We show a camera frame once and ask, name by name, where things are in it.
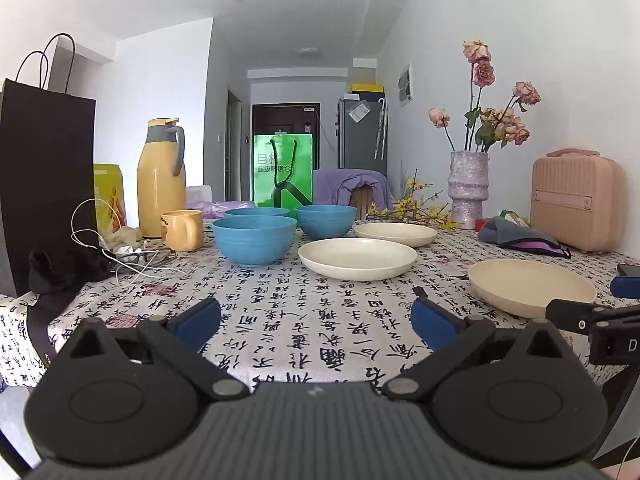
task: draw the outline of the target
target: paper label on refrigerator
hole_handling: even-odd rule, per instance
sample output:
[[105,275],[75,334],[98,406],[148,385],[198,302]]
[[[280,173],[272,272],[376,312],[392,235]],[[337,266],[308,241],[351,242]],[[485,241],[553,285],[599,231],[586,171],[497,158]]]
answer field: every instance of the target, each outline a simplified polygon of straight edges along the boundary
[[349,112],[349,115],[351,116],[351,119],[353,119],[354,121],[356,121],[357,123],[359,123],[361,120],[364,119],[364,117],[366,117],[366,115],[370,112],[370,108],[367,107],[366,104],[364,103],[360,103],[358,106],[356,106],[353,110],[351,110],[351,112]]

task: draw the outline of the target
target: floor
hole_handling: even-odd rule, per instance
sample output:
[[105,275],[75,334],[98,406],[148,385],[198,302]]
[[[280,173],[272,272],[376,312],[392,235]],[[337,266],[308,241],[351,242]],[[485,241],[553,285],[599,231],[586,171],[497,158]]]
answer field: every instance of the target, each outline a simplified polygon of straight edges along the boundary
[[[0,430],[6,435],[15,449],[29,462],[36,465],[40,459],[33,449],[31,439],[27,434],[22,420],[22,411],[29,393],[24,387],[7,388],[0,394]],[[618,467],[610,467],[604,472],[615,479]],[[637,480],[640,478],[640,458],[625,463],[619,480]],[[0,459],[0,480],[15,480],[17,476],[11,468]]]
[[[22,411],[28,396],[27,388],[23,386],[7,388],[0,394],[0,430],[24,459],[33,466],[40,459],[36,450],[33,449],[31,439],[22,420]],[[18,478],[17,475],[0,458],[0,480],[14,480],[16,478]]]

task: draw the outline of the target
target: earphones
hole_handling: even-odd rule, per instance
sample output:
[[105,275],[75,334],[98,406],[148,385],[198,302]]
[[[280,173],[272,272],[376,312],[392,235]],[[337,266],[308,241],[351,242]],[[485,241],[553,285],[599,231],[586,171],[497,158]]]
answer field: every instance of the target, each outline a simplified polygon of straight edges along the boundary
[[[102,254],[108,258],[109,260],[116,262],[118,264],[118,267],[116,267],[116,273],[115,273],[115,278],[116,278],[116,282],[118,283],[118,286],[122,287],[122,288],[126,288],[127,286],[131,286],[133,285],[140,276],[144,276],[145,278],[166,278],[165,276],[152,276],[150,274],[146,274],[145,271],[147,269],[150,270],[174,270],[175,272],[180,272],[182,274],[184,274],[185,276],[187,276],[188,274],[186,272],[184,272],[181,269],[175,269],[173,267],[150,267],[149,265],[152,263],[152,261],[154,260],[154,258],[156,256],[158,256],[158,253],[160,252],[160,250],[155,250],[155,251],[141,251],[141,253],[143,254],[153,254],[153,256],[151,257],[151,259],[143,266],[142,264],[135,264],[135,263],[129,263],[126,264],[125,262],[122,262],[120,260],[118,260],[117,258],[114,258],[111,253],[109,253],[105,247],[107,246],[106,241],[104,240],[104,238],[102,238],[102,235],[98,232],[95,231],[93,229],[79,229],[79,230],[75,230],[74,229],[74,218],[76,217],[76,213],[78,212],[78,210],[80,209],[81,206],[83,206],[84,204],[88,203],[88,202],[103,202],[107,205],[107,207],[109,209],[111,209],[115,215],[115,217],[118,220],[118,229],[120,229],[122,227],[122,224],[120,222],[120,217],[118,216],[118,213],[116,212],[116,210],[111,206],[111,204],[109,204],[106,200],[103,200],[101,198],[88,198],[87,200],[84,200],[83,202],[79,203],[78,206],[76,206],[76,209],[74,209],[74,212],[71,215],[71,239],[78,245],[82,246],[82,247],[86,247],[89,249],[96,249],[97,251],[102,252]],[[79,238],[78,238],[78,233],[83,233],[83,232],[91,232],[91,233],[95,233],[96,235],[98,235],[98,240],[100,240],[100,244],[103,247],[95,247],[95,246],[91,246],[91,245],[87,245],[84,242],[82,242]],[[120,280],[118,278],[118,270],[121,267],[126,267],[129,270],[132,270],[133,272],[135,272],[137,274],[137,276],[135,277],[135,279],[133,279],[131,282],[127,283],[126,286],[123,286],[120,283]],[[135,269],[134,267],[142,267],[142,270],[139,269]]]

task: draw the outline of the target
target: blue bowl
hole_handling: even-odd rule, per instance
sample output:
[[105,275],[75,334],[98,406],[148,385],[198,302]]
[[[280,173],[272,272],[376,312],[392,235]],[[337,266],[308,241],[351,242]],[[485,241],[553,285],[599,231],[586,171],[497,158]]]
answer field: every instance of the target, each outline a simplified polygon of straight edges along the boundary
[[296,208],[298,225],[312,240],[340,238],[349,232],[357,209],[348,205],[303,205]]
[[235,264],[269,265],[289,251],[296,220],[284,216],[234,216],[213,223],[216,245]]
[[289,210],[285,207],[245,207],[225,212],[225,218],[232,216],[289,216]]

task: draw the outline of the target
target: yellow thermos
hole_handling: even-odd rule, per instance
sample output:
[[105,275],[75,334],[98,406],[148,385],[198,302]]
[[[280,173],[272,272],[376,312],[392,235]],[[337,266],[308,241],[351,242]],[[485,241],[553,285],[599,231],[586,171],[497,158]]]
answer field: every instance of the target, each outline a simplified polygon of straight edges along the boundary
[[184,179],[184,130],[179,119],[148,122],[138,163],[138,219],[142,235],[160,237],[160,215],[187,207]]

